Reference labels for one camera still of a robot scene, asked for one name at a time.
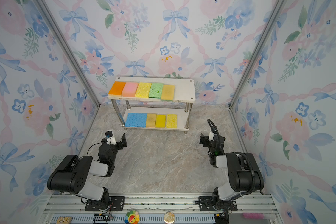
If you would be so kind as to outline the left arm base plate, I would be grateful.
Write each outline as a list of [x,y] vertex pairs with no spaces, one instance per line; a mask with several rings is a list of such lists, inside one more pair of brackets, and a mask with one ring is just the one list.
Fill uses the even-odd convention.
[[88,200],[85,203],[85,211],[123,211],[125,199],[124,196],[110,196],[99,201]]

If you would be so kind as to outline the left aluminium frame post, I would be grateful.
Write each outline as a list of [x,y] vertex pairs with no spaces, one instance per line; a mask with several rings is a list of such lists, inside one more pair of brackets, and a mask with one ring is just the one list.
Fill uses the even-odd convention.
[[73,54],[73,51],[71,50],[69,44],[65,40],[64,35],[63,35],[61,29],[59,28],[56,20],[54,19],[52,13],[50,12],[46,2],[42,1],[42,0],[35,0],[34,3],[37,6],[39,12],[42,14],[45,21],[48,23],[49,27],[52,29],[54,35],[57,38],[57,41],[58,41],[61,49],[64,52],[64,55],[67,57],[68,61],[72,65],[74,71],[78,75],[78,78],[82,82],[83,87],[86,89],[88,95],[93,100],[94,105],[97,106],[97,107],[100,107],[101,104],[99,103],[98,98],[96,97],[92,87],[90,86],[90,84],[88,82],[88,79],[83,74],[83,72],[82,72],[82,70],[79,66],[79,63],[78,63],[78,61],[76,60],[76,58]]

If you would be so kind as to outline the round gold badge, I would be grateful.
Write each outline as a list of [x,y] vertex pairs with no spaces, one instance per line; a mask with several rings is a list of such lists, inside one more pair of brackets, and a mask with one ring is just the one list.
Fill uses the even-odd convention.
[[173,224],[175,222],[175,214],[171,211],[166,212],[163,221],[165,224]]

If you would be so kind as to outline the light yellow cellulose sponge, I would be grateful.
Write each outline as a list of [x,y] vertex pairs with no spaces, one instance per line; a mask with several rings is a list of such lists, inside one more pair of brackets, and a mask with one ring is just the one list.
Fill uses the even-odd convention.
[[140,99],[148,99],[152,83],[140,82],[138,84],[135,97]]

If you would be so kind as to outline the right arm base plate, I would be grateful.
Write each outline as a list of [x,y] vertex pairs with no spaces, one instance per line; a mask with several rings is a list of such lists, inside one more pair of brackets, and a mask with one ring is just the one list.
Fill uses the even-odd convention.
[[237,205],[232,201],[222,201],[220,199],[200,196],[195,201],[200,211],[216,211],[216,212],[235,212],[238,211]]

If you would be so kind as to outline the aluminium frame post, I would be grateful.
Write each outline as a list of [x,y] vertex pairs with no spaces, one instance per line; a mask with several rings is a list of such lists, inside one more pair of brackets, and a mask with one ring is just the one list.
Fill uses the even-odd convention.
[[245,82],[247,81],[247,79],[250,76],[250,72],[253,70],[253,67],[255,65],[255,63],[258,61],[258,58],[267,42],[267,38],[270,35],[270,33],[272,32],[273,26],[275,25],[276,21],[278,20],[278,17],[281,14],[282,8],[285,4],[284,0],[278,0],[276,1],[275,6],[273,7],[272,13],[270,15],[270,17],[268,18],[268,21],[266,23],[266,26],[263,29],[263,32],[261,33],[261,37],[259,39],[259,41],[257,42],[257,45],[252,53],[252,58],[250,60],[250,62],[248,63],[242,77],[241,80],[238,83],[238,86],[234,92],[234,95],[230,101],[229,104],[229,109],[232,110],[234,108],[234,106],[237,104],[238,102],[238,98],[239,95],[241,93],[241,91],[243,90],[243,87],[245,85]]
[[64,52],[64,55],[67,57],[68,61],[72,65],[74,71],[78,75],[78,78],[82,82],[83,87],[86,89],[88,95],[93,100],[94,105],[97,106],[97,107],[100,107],[101,104],[99,103],[98,98],[96,97],[92,87],[90,86],[90,84],[88,82],[88,79],[83,74],[83,72],[82,72],[82,70],[79,66],[79,63],[78,63],[78,61],[76,60],[76,58],[73,54],[73,51],[71,50],[69,44],[65,40],[64,35],[63,35],[61,29],[59,28],[56,20],[54,19],[52,13],[50,12],[46,2],[42,1],[42,0],[35,0],[34,3],[37,6],[39,12],[42,14],[45,21],[48,23],[49,27],[52,29],[54,35],[57,38],[57,41],[58,41],[61,49]]

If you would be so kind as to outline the blue sponge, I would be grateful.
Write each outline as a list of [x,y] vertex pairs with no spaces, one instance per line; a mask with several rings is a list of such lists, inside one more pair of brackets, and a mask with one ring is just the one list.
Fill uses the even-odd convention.
[[137,113],[128,113],[125,127],[136,127]]
[[145,128],[147,122],[147,114],[146,113],[138,113],[136,115],[135,127]]

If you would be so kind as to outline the orange sponge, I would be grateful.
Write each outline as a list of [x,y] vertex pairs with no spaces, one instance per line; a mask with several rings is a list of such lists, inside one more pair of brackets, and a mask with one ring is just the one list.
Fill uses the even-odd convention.
[[115,81],[110,91],[108,92],[109,96],[121,97],[122,91],[126,85],[126,82]]

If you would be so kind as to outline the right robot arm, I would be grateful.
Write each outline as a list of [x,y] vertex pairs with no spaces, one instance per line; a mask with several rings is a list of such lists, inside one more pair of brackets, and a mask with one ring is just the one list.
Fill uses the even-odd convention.
[[215,168],[226,169],[227,182],[216,187],[211,197],[200,196],[195,204],[200,211],[233,212],[237,211],[236,200],[264,188],[264,178],[254,156],[250,153],[225,153],[225,137],[210,132],[200,134],[199,144],[209,149],[210,164]]

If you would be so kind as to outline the bright yellow scouring sponge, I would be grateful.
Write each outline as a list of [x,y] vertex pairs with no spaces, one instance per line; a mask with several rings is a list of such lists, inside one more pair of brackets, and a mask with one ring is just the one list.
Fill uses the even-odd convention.
[[165,128],[166,127],[166,115],[165,114],[157,114],[155,128]]

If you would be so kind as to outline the blue sponge front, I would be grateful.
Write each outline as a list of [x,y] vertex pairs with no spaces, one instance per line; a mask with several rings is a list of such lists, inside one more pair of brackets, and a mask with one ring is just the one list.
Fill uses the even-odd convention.
[[147,114],[146,113],[138,113],[136,115],[135,127],[145,128],[147,122]]

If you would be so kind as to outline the colourful flower toy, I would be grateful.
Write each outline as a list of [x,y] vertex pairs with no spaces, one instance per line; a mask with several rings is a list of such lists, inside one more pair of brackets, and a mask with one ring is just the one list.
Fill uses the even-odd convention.
[[129,210],[125,216],[125,224],[138,224],[140,221],[139,212],[136,210]]

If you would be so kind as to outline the pink sponge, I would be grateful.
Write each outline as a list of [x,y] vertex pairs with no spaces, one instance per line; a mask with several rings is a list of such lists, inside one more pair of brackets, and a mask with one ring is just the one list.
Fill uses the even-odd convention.
[[123,90],[122,90],[122,97],[125,98],[134,98],[135,93],[137,91],[139,83],[137,82],[126,82]]

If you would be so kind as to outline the green sponge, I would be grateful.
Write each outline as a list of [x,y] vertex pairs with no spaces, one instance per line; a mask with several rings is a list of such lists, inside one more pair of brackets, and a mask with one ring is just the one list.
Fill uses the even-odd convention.
[[153,99],[160,99],[163,86],[164,86],[163,83],[152,83],[148,97]]

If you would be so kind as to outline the white two-tier metal shelf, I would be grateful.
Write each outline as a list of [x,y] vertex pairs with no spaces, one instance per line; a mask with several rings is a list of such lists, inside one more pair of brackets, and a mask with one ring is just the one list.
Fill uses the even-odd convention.
[[174,85],[175,94],[173,101],[165,101],[161,99],[140,99],[107,96],[114,106],[115,112],[120,120],[121,126],[125,129],[138,127],[125,127],[125,121],[128,113],[154,113],[154,114],[177,114],[177,128],[155,128],[145,127],[140,129],[156,129],[156,130],[174,130],[189,131],[189,120],[192,105],[196,100],[195,85],[192,79],[172,79],[172,78],[156,78],[156,77],[117,77],[115,81],[119,82],[148,82],[163,83],[164,85]]

